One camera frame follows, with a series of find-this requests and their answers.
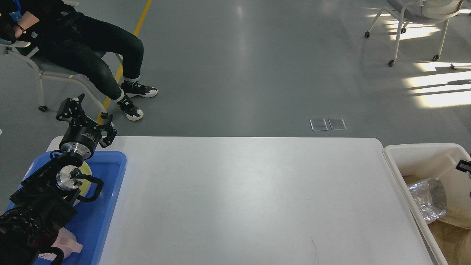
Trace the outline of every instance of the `sneaker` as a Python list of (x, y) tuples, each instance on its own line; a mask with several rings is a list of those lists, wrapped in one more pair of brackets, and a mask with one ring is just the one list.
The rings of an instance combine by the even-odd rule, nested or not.
[(122, 100), (118, 101), (118, 106), (126, 114), (126, 118), (130, 121), (137, 121), (144, 117), (144, 112), (139, 109), (132, 101), (129, 96), (124, 95)]
[(129, 83), (123, 82), (121, 84), (121, 89), (132, 98), (134, 96), (141, 96), (144, 98), (151, 98), (157, 95), (158, 90), (155, 87), (141, 85), (138, 82)]

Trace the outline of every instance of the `white table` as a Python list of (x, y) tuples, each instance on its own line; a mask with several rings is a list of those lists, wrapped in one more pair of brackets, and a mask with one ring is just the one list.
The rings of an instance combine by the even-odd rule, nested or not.
[(106, 150), (128, 163), (100, 265), (433, 264), (376, 139), (116, 137)]

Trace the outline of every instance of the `aluminum foil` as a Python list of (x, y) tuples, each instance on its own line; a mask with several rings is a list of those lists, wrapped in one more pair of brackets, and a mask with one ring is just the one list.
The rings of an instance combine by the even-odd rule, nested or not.
[(425, 221), (432, 221), (447, 214), (447, 196), (439, 179), (421, 180), (410, 186), (409, 191)]

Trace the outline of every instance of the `jeans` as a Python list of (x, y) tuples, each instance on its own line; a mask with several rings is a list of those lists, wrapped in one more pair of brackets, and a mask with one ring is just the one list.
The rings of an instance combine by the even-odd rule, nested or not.
[(54, 24), (39, 42), (41, 54), (49, 61), (85, 75), (110, 99), (121, 90), (109, 66), (94, 51), (109, 51), (123, 56), (123, 76), (137, 80), (144, 46), (133, 34), (110, 23), (73, 12)]

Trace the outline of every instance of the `person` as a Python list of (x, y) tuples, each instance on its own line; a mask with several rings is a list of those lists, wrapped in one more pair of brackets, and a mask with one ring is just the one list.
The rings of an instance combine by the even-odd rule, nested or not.
[[(16, 40), (31, 42), (49, 61), (87, 76), (129, 120), (144, 116), (131, 97), (157, 95), (155, 87), (138, 83), (144, 46), (124, 29), (77, 12), (62, 0), (0, 0), (0, 14), (11, 25)], [(123, 56), (121, 85), (94, 51)]]

